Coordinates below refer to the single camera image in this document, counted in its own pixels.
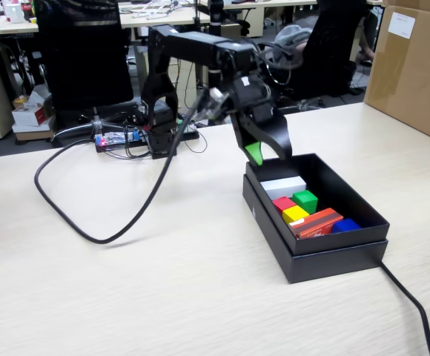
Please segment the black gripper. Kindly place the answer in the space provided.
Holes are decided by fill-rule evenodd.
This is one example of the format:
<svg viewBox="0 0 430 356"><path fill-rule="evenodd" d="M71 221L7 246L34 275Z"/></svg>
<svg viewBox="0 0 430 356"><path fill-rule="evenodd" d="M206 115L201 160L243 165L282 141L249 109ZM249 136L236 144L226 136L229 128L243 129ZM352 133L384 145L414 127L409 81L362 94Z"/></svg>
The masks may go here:
<svg viewBox="0 0 430 356"><path fill-rule="evenodd" d="M236 142L248 161L256 166L263 164L261 142L281 160L290 159L292 147L287 120L280 112L274 112L270 87L258 74L249 74L233 80L229 90Z"/></svg>

